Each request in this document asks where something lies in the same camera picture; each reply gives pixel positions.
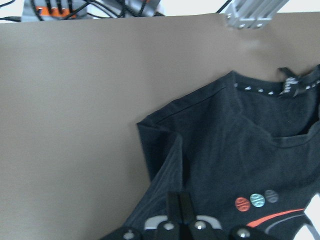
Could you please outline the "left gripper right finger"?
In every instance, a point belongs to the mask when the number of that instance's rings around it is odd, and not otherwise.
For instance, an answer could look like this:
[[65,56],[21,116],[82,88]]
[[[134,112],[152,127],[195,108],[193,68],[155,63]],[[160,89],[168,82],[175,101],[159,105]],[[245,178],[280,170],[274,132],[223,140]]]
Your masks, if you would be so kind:
[[193,208],[192,199],[188,192],[179,194],[181,219],[184,225],[189,225],[196,220],[196,214]]

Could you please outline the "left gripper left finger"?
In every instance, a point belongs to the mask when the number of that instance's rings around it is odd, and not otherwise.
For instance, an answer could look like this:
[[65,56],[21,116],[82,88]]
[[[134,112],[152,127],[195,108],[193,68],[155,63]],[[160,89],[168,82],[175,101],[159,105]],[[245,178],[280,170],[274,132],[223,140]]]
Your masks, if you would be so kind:
[[180,195],[178,192],[170,191],[167,193],[166,211],[169,221],[176,222],[178,224],[182,223]]

